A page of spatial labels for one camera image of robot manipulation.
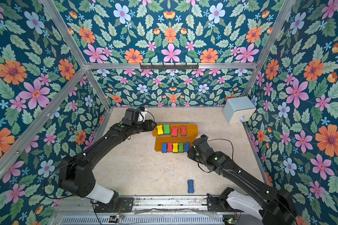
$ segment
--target beige floor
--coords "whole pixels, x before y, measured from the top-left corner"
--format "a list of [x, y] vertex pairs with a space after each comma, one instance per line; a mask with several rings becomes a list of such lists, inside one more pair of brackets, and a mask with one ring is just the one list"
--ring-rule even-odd
[[[107, 130], [124, 116], [126, 108], [115, 108]], [[198, 125], [198, 137], [229, 139], [234, 146], [234, 161], [263, 181], [242, 124], [228, 124], [223, 108], [149, 108], [159, 124], [192, 123]], [[188, 195], [188, 179], [194, 180], [194, 195], [220, 194], [226, 187], [239, 192], [237, 185], [218, 174], [204, 173], [186, 153], [161, 153], [154, 150], [151, 132], [135, 134], [116, 146], [94, 168], [98, 183], [116, 190], [120, 195]], [[231, 156], [230, 143], [209, 142], [214, 151]]]

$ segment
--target wooden tray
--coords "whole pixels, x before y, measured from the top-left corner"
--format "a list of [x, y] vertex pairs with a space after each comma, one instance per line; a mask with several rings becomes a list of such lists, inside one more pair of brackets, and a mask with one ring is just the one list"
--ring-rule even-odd
[[[178, 136], [172, 137], [171, 133], [168, 135], [158, 135], [158, 130], [155, 127], [153, 130], [153, 136], [156, 137], [155, 140], [155, 151], [161, 151], [162, 143], [185, 143], [190, 142], [190, 147], [192, 146], [193, 141], [198, 136], [198, 125], [197, 124], [169, 124], [170, 125], [170, 131], [172, 131], [172, 127], [178, 127]], [[186, 126], [187, 135], [186, 136], [180, 136], [180, 126]]]

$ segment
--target yellow foam block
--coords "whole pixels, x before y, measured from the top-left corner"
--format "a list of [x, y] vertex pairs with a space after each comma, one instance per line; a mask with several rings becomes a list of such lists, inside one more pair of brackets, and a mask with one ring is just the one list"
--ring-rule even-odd
[[178, 143], [173, 143], [173, 153], [178, 152]]
[[162, 126], [162, 125], [158, 125], [158, 126], [156, 126], [156, 128], [157, 128], [157, 130], [158, 130], [158, 135], [164, 134], [163, 126]]

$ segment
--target blue foam block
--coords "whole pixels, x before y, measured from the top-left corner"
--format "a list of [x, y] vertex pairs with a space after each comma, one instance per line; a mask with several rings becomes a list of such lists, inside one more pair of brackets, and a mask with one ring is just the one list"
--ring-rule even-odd
[[194, 180], [188, 180], [188, 193], [194, 193]]
[[161, 144], [161, 152], [162, 153], [167, 153], [167, 146], [168, 146], [168, 143], [162, 143]]
[[189, 151], [189, 147], [190, 147], [190, 142], [185, 142], [184, 151], [188, 152]]

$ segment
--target black cable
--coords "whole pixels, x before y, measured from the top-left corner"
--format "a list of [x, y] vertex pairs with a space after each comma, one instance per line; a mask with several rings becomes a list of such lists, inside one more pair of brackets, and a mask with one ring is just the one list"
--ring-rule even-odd
[[230, 142], [230, 144], [232, 145], [232, 160], [234, 161], [234, 159], [233, 159], [233, 155], [234, 155], [234, 147], [233, 147], [233, 143], [232, 143], [230, 140], [227, 140], [227, 139], [221, 139], [221, 138], [211, 139], [211, 140], [209, 140], [209, 141], [207, 141], [207, 142], [214, 141], [214, 140], [224, 140], [224, 141]]

